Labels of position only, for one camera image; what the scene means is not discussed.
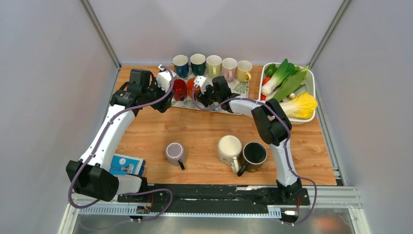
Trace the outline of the pink mug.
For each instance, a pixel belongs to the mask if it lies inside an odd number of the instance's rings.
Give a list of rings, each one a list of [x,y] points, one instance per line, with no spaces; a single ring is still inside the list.
[[[225,58],[222,61],[222,75],[229,83],[235,79],[237,64],[238,63],[234,58]]]

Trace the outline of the light green faceted mug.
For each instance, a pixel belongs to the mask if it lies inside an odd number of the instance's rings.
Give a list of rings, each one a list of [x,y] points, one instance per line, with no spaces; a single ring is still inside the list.
[[[207,73],[210,78],[221,75],[222,58],[218,55],[210,55],[206,58]]]

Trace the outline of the orange mug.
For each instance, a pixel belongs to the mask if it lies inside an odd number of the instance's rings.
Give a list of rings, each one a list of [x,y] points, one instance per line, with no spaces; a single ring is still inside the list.
[[[200,93],[200,88],[199,87],[194,88],[195,79],[196,79],[196,77],[192,77],[192,78],[187,80],[187,92],[188,92],[188,97],[190,99],[192,99],[192,96],[194,96],[195,99],[196,99],[197,94]]]

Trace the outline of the pale yellow mug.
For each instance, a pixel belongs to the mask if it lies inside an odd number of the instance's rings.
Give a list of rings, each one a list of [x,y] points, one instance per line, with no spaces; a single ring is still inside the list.
[[[236,78],[238,82],[248,82],[252,76],[250,71],[252,70],[252,64],[247,60],[241,60],[237,63]]]

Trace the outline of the red mug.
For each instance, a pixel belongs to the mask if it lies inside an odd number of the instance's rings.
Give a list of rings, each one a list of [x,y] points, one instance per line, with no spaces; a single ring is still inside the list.
[[[176,101],[183,101],[188,96],[187,84],[184,80],[180,78],[174,81],[172,89],[174,91],[173,97]]]

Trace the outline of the teal mug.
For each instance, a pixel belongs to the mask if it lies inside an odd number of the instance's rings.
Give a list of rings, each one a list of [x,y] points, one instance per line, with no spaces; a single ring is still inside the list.
[[[191,70],[195,76],[203,76],[206,71],[206,57],[203,54],[194,54],[190,57]]]

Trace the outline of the blue mug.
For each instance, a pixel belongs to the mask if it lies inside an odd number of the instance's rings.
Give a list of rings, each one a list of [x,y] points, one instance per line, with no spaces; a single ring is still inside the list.
[[[176,55],[173,58],[173,65],[178,77],[185,78],[189,75],[189,64],[187,56]]]

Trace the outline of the cream cat pattern mug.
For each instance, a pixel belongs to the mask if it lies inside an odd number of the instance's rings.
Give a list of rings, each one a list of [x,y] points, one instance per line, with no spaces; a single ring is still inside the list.
[[[237,173],[240,169],[238,158],[242,148],[242,143],[237,137],[223,136],[218,142],[218,160],[224,165],[231,166],[233,172]]]

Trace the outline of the mauve mug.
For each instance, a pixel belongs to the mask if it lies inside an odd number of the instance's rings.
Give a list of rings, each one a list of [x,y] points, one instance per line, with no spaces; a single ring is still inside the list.
[[[181,170],[185,170],[185,161],[187,155],[181,143],[172,142],[165,149],[166,158],[172,166],[179,166]]]

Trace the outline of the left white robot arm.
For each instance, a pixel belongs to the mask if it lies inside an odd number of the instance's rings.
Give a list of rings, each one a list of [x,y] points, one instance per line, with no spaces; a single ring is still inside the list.
[[[112,95],[105,121],[90,146],[79,160],[68,162],[68,200],[72,206],[81,208],[74,203],[73,192],[96,201],[111,201],[116,195],[131,195],[137,202],[148,198],[144,177],[113,175],[110,168],[118,144],[138,112],[150,106],[163,113],[171,107],[176,74],[163,65],[159,70],[156,76],[149,70],[131,70],[129,81]]]

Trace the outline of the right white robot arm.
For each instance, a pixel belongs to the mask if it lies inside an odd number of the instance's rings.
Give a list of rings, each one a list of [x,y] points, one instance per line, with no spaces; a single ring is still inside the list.
[[[270,146],[277,166],[279,200],[284,204],[292,203],[302,189],[302,183],[291,156],[289,140],[292,124],[280,103],[275,99],[259,101],[235,94],[223,76],[215,77],[212,82],[204,76],[197,76],[194,87],[199,88],[200,92],[192,99],[196,104],[202,104],[201,110],[213,110],[213,103],[216,102],[227,112],[254,119],[259,136]]]

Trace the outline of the black floral mug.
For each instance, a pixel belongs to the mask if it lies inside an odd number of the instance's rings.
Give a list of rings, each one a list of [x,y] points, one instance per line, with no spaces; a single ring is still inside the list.
[[[240,166],[237,176],[242,176],[245,172],[257,172],[267,159],[265,147],[258,142],[249,142],[243,149],[238,158]]]

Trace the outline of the green bok choy toy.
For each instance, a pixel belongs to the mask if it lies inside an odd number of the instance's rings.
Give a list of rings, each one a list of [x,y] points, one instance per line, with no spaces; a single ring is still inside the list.
[[[269,64],[263,68],[260,95],[265,95],[265,100],[276,99],[278,102],[282,102],[291,93],[304,86],[302,82],[307,78],[309,66],[296,66],[289,62],[288,59],[274,64],[276,64],[278,69],[271,77],[271,80],[264,86],[262,86],[263,79],[266,78],[264,70]]]

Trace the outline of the blue booklet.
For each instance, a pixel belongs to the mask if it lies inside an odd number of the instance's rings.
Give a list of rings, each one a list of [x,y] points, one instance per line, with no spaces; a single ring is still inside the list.
[[[114,176],[124,176],[126,174],[143,176],[145,172],[145,164],[146,161],[142,158],[114,154],[109,173]]]

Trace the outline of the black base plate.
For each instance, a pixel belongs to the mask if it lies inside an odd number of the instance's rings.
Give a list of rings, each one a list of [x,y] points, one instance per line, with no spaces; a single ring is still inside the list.
[[[268,212],[269,205],[310,205],[306,189],[301,189],[289,199],[282,198],[277,187],[153,184],[146,189],[155,192],[152,195],[120,195],[117,200],[154,204],[154,212],[160,212],[169,205],[169,213],[197,214],[264,214]]]

